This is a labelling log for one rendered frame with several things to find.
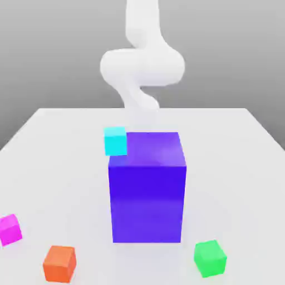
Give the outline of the small cyan cube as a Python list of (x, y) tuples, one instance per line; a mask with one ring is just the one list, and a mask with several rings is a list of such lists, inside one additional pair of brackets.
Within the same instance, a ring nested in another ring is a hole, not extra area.
[(122, 126), (104, 128), (104, 146), (106, 156), (127, 155), (125, 128)]

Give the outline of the small green cube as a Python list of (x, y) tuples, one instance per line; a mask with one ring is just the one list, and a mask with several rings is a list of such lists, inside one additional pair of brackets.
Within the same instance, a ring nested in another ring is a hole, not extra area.
[(200, 242), (194, 248), (194, 262), (203, 278), (223, 274), (227, 255), (217, 240)]

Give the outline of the small orange cube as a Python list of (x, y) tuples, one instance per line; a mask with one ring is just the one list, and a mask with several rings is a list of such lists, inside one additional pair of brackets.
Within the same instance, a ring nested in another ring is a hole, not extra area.
[(52, 245), (43, 261), (46, 281), (70, 283), (76, 264), (74, 247)]

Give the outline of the small magenta cube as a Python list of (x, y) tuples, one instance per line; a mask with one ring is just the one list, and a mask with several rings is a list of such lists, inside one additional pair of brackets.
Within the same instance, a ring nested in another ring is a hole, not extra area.
[(0, 242), (3, 247), (22, 239), (22, 232), (15, 214), (0, 218)]

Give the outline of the large purple box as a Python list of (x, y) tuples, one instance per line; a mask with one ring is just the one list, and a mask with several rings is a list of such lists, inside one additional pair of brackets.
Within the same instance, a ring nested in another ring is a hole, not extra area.
[(177, 132), (129, 132), (108, 164), (115, 243), (180, 243), (186, 161)]

